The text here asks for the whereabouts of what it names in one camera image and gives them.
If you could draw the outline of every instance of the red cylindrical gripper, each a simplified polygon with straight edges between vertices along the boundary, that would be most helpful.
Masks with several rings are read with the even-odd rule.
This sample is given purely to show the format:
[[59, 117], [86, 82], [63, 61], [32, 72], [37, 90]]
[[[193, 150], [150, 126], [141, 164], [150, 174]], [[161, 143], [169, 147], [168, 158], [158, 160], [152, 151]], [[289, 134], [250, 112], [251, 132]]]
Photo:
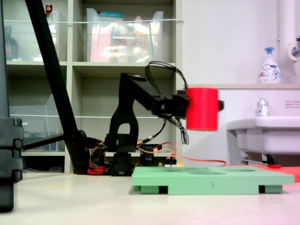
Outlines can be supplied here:
[[218, 90], [213, 88], [188, 88], [189, 105], [186, 112], [187, 129], [218, 129]]

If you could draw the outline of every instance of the plastic storage bin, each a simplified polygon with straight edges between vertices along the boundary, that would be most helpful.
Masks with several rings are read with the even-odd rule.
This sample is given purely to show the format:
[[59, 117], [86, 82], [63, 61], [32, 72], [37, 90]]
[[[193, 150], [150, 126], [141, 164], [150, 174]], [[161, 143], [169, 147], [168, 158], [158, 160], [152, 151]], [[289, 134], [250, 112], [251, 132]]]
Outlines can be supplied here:
[[[48, 18], [49, 28], [59, 61], [67, 58], [67, 24], [60, 12], [52, 12]], [[30, 22], [6, 22], [5, 45], [7, 60], [43, 61], [34, 29]]]
[[[153, 20], [163, 19], [158, 11]], [[91, 62], [139, 63], [162, 59], [162, 21], [102, 23], [96, 10], [87, 9], [88, 50]]]
[[[24, 129], [24, 144], [62, 133], [53, 95], [46, 105], [10, 106], [10, 117], [20, 118]], [[64, 151], [63, 141], [44, 145], [33, 151]]]

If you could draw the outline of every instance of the green board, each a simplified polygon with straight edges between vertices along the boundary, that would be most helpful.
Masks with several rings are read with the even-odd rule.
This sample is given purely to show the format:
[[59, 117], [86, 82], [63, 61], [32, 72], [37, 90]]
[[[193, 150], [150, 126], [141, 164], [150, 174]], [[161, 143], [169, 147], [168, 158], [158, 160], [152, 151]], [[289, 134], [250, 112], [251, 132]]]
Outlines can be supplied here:
[[282, 193], [294, 176], [251, 166], [136, 167], [134, 191], [169, 195], [249, 195]]

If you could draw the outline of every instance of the label sticker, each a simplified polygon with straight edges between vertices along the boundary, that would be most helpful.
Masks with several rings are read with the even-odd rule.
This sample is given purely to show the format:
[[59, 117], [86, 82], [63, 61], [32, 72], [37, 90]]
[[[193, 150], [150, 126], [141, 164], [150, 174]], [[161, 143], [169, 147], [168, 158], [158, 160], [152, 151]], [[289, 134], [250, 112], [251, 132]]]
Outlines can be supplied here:
[[285, 101], [286, 109], [300, 109], [300, 101]]
[[248, 149], [248, 141], [246, 133], [237, 134], [239, 149]]

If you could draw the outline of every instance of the black metal pole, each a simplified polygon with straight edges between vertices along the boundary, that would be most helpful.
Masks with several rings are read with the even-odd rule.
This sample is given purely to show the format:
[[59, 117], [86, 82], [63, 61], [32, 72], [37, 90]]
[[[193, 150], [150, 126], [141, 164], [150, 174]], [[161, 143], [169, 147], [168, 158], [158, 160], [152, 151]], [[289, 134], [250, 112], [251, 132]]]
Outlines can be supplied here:
[[84, 132], [79, 132], [77, 129], [42, 1], [25, 0], [25, 2], [43, 57], [47, 78], [66, 137], [65, 143], [74, 172], [76, 174], [87, 174], [90, 152], [87, 148], [86, 136]]
[[32, 26], [37, 37], [50, 88], [57, 107], [62, 129], [67, 135], [78, 133], [72, 107], [69, 101], [60, 63], [55, 51], [48, 21], [41, 0], [25, 0], [31, 18]]
[[8, 75], [5, 57], [3, 6], [0, 0], [0, 117], [9, 117]]

